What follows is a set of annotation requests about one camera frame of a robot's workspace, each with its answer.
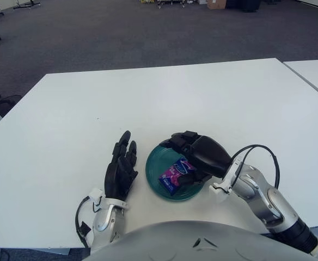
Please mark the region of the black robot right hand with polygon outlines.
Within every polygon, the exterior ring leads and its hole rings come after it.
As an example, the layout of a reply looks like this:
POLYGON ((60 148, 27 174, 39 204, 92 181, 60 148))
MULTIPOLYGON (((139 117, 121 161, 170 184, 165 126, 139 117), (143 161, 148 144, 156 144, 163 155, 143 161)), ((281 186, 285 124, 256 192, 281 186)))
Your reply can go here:
POLYGON ((178 178, 179 185, 203 184, 211 177, 223 179, 232 162, 231 156, 218 142, 191 131, 175 133, 159 145, 183 155, 194 167, 192 172, 178 178))

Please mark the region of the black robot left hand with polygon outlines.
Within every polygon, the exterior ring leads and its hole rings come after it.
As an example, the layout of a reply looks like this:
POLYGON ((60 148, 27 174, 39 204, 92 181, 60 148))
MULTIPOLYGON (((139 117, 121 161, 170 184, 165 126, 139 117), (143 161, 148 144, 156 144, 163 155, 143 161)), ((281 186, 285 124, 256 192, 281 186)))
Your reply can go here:
POLYGON ((134 169, 137 162, 137 144, 135 141, 129 143, 130 137, 131 132, 127 130, 114 145, 104 181, 106 198, 126 201, 138 175, 134 169))

